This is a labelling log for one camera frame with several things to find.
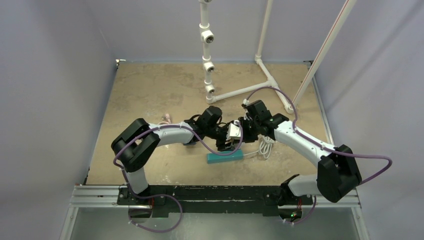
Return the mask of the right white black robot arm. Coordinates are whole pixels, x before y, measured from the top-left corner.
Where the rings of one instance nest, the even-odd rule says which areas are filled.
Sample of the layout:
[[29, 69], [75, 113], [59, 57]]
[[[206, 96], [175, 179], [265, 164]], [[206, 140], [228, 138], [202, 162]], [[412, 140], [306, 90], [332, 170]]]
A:
[[320, 141], [293, 126], [286, 116], [272, 115], [263, 101], [244, 100], [244, 117], [239, 118], [243, 129], [243, 140], [252, 142], [259, 135], [276, 143], [284, 144], [310, 161], [317, 169], [316, 174], [295, 174], [280, 185], [280, 199], [288, 204], [301, 196], [319, 195], [337, 203], [362, 182], [352, 150], [341, 145]]

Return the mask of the blue cube socket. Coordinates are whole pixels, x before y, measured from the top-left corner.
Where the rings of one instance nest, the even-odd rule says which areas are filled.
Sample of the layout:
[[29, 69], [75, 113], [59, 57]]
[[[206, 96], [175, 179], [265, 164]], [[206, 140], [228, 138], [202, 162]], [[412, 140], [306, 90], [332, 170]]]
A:
[[183, 143], [184, 146], [193, 146], [195, 144], [196, 144], [196, 142]]

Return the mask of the teal power strip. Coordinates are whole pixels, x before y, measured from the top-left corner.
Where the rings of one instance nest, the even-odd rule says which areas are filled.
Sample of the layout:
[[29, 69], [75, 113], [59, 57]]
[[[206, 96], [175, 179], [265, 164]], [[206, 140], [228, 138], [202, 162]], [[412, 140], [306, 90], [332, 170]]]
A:
[[226, 163], [226, 162], [233, 162], [242, 160], [244, 158], [243, 151], [241, 149], [237, 150], [231, 155], [217, 155], [214, 153], [208, 153], [206, 157], [207, 164], [219, 164], [219, 163]]

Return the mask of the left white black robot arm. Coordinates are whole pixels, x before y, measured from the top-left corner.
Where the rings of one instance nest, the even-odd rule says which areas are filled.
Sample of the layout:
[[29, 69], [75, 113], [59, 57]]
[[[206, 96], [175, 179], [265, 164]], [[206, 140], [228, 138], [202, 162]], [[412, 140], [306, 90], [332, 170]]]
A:
[[115, 154], [113, 163], [120, 168], [131, 189], [130, 199], [138, 205], [148, 201], [149, 183], [145, 165], [158, 147], [202, 143], [207, 137], [216, 141], [216, 155], [226, 157], [235, 153], [244, 137], [242, 124], [239, 120], [228, 123], [221, 120], [222, 111], [215, 106], [174, 124], [153, 124], [143, 118], [134, 120], [111, 143]]

